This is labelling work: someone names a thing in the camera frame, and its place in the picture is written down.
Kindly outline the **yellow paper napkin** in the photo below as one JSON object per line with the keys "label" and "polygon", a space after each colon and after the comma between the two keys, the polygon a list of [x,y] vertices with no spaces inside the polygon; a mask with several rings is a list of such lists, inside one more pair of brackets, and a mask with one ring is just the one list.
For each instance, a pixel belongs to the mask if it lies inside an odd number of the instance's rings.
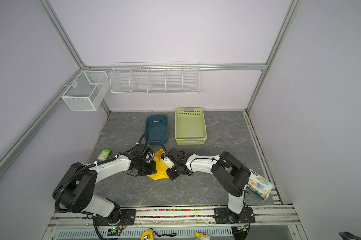
{"label": "yellow paper napkin", "polygon": [[156,163],[156,166],[155,166],[156,172],[154,174],[148,175],[148,177],[155,181],[162,180],[162,179],[169,179],[169,176],[166,172],[166,170],[168,169],[168,166],[163,163],[162,159],[159,160],[154,156],[152,162]]}

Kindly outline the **orange plastic spoon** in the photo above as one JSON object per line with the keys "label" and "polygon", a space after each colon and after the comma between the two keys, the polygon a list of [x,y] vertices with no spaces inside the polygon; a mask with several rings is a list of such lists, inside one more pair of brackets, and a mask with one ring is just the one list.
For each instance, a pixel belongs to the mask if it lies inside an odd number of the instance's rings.
{"label": "orange plastic spoon", "polygon": [[160,160],[162,158],[163,153],[164,153],[163,151],[157,151],[155,153],[155,157]]}

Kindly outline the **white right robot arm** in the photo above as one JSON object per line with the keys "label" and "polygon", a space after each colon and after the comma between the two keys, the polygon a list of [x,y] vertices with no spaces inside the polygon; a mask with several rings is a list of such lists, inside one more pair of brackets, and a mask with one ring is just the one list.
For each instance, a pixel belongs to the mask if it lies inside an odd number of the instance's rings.
{"label": "white right robot arm", "polygon": [[212,174],[228,193],[226,207],[214,208],[217,224],[254,223],[252,209],[244,201],[250,170],[229,152],[216,156],[186,154],[173,148],[161,155],[168,169],[166,174],[173,181],[180,175],[193,176],[201,172]]}

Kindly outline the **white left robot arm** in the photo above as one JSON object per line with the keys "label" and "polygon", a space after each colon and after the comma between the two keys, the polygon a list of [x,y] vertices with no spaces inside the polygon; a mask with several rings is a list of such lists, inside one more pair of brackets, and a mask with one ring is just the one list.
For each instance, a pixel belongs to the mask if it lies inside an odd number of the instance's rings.
{"label": "white left robot arm", "polygon": [[120,205],[94,194],[98,182],[118,173],[148,176],[156,172],[154,152],[147,145],[138,143],[128,151],[117,154],[108,160],[84,165],[72,164],[65,173],[52,197],[57,213],[91,214],[104,219],[109,225],[116,225],[122,220]]}

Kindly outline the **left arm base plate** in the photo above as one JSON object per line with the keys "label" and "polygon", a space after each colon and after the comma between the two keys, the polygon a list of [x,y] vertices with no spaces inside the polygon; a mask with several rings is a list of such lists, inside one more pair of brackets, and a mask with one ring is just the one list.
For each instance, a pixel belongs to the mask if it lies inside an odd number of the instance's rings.
{"label": "left arm base plate", "polygon": [[111,213],[109,217],[96,215],[97,226],[132,226],[136,219],[136,209],[120,209]]}

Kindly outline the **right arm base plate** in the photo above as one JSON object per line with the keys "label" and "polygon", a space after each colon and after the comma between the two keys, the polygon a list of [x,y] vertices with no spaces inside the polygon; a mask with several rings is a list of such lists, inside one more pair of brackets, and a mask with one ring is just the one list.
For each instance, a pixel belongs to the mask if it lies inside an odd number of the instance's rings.
{"label": "right arm base plate", "polygon": [[253,224],[256,222],[253,209],[245,206],[239,214],[228,207],[214,208],[214,218],[217,224]]}

